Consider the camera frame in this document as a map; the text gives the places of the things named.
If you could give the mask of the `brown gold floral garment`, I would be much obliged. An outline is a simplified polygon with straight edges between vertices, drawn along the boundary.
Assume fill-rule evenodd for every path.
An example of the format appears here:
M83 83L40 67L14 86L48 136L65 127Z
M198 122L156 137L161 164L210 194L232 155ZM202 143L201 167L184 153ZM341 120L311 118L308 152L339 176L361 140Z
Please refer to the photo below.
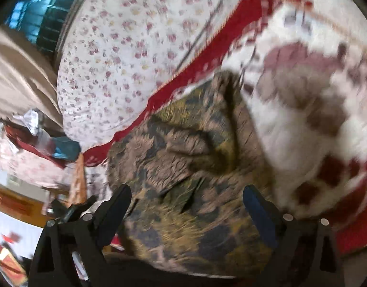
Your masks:
M149 116L107 155L112 190L132 201L119 229L131 256L161 270L249 277L270 258L243 190L272 195L272 170L241 96L221 71Z

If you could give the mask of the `orange checkered cushion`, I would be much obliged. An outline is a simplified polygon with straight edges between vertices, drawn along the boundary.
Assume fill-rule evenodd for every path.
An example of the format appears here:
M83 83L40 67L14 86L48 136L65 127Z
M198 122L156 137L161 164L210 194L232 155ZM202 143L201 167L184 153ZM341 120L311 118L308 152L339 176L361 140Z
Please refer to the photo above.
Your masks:
M68 206L84 204L87 201L87 184L85 179L84 157L80 153L68 194Z

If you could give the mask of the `blue box on floor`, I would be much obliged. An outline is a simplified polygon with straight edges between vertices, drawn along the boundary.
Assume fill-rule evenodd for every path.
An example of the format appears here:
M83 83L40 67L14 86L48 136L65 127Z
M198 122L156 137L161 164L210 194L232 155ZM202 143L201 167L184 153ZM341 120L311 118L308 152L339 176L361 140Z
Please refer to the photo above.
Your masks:
M54 153L51 155L52 157L66 161L77 160L81 152L79 142L73 141L68 137L54 137L52 141L55 145Z

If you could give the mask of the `white plastic bag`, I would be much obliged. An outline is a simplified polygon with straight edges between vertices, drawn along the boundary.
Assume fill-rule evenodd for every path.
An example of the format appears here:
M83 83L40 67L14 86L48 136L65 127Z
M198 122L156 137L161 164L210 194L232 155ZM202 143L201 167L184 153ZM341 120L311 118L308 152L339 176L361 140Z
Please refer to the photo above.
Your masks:
M23 115L13 114L13 118L22 122L31 135L36 136L43 121L43 113L38 109L30 109Z

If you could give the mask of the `beige curtain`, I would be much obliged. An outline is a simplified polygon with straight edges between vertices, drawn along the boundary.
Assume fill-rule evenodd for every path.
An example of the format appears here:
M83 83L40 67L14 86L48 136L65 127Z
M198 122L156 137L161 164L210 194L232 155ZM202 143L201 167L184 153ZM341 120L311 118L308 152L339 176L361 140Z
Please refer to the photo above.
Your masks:
M18 31L0 26L0 118L38 109L63 125L57 103L57 73Z

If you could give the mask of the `white floral quilt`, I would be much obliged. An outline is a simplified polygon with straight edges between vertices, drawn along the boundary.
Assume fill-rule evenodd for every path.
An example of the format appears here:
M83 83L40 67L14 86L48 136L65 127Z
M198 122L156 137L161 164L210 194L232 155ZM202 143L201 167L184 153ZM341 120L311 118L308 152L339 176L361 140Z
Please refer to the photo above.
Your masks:
M239 0L85 0L59 65L66 135L106 144L201 50Z

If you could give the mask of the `window with blue glass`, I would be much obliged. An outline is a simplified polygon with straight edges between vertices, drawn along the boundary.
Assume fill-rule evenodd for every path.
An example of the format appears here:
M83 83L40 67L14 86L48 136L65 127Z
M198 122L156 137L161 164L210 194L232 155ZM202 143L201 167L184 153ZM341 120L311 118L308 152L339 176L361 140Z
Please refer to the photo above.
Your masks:
M19 0L4 24L19 31L47 58L53 58L75 0Z

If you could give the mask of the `red white plush blanket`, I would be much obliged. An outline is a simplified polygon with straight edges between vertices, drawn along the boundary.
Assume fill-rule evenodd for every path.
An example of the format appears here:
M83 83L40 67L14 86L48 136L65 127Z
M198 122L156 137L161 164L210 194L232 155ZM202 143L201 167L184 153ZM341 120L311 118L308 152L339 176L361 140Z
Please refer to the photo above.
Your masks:
M349 254L367 246L367 21L344 2L239 0L135 125L216 70L233 70L278 204L298 218L328 219Z

